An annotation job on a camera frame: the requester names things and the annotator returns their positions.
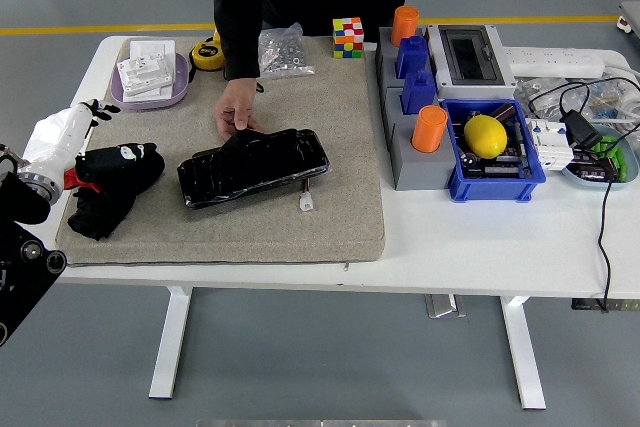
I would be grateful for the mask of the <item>person's right hand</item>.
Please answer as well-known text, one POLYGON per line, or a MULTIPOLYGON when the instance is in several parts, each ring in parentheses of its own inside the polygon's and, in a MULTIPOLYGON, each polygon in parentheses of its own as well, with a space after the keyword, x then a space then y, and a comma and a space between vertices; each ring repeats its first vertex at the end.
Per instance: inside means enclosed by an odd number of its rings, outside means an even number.
POLYGON ((214 120, 223 141, 229 140, 241 130, 263 132, 264 128, 253 116, 254 100, 257 93, 255 78, 230 80, 214 107, 214 120))

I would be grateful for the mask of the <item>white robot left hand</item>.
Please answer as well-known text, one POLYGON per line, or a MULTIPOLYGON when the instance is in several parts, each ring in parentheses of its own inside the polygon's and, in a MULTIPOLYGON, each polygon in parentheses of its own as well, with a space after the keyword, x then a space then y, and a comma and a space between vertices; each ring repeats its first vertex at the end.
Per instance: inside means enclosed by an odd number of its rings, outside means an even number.
POLYGON ((62 187, 64 173, 75 165, 91 128, 98 119, 108 121, 119 111, 115 105, 92 99, 38 121, 23 154, 27 165, 19 172, 44 176, 62 187))

